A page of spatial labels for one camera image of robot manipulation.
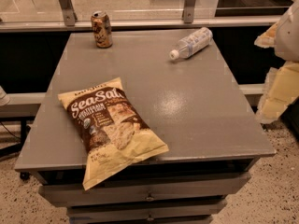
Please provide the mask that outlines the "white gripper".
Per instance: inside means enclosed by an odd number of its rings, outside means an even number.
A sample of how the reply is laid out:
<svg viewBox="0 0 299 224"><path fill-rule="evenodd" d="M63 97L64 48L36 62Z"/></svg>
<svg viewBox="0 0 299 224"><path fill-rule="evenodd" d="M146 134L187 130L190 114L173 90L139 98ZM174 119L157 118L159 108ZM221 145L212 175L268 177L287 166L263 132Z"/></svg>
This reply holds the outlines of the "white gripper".
<svg viewBox="0 0 299 224"><path fill-rule="evenodd" d="M269 124L299 98L299 63L295 63L299 62L299 0L259 35L254 45L264 49L275 46L275 54L287 61L279 69L271 67L266 75L256 119Z"/></svg>

